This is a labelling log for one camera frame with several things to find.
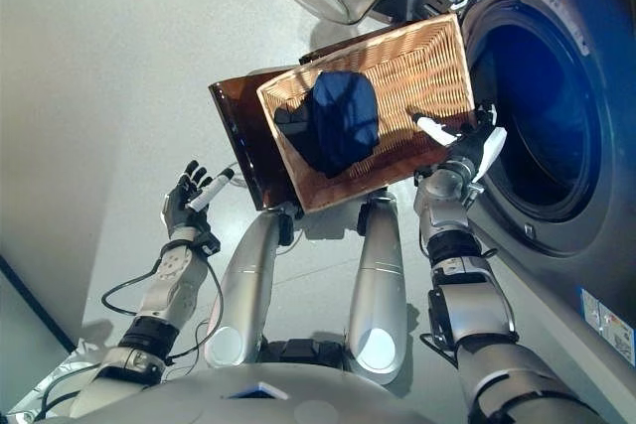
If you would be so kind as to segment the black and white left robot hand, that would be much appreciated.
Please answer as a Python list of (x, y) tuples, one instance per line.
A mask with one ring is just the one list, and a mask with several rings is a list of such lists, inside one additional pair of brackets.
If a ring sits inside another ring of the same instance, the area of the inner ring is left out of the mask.
[(210, 231), (209, 205), (234, 175), (233, 169), (225, 168), (217, 175), (210, 176), (198, 161), (190, 161), (176, 186), (164, 199), (161, 217), (168, 235), (173, 237), (184, 228), (195, 229), (198, 234)]

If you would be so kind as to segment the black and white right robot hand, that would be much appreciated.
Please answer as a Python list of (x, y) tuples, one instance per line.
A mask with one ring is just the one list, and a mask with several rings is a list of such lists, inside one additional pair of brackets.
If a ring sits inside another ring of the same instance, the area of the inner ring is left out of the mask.
[(413, 123), (429, 138), (448, 150), (451, 156), (468, 159), (473, 167), (473, 183), (480, 181), (499, 157), (507, 139), (507, 130), (497, 125), (498, 111), (494, 103), (480, 104), (475, 110), (477, 125), (460, 133), (445, 130), (445, 124), (422, 113), (411, 116)]

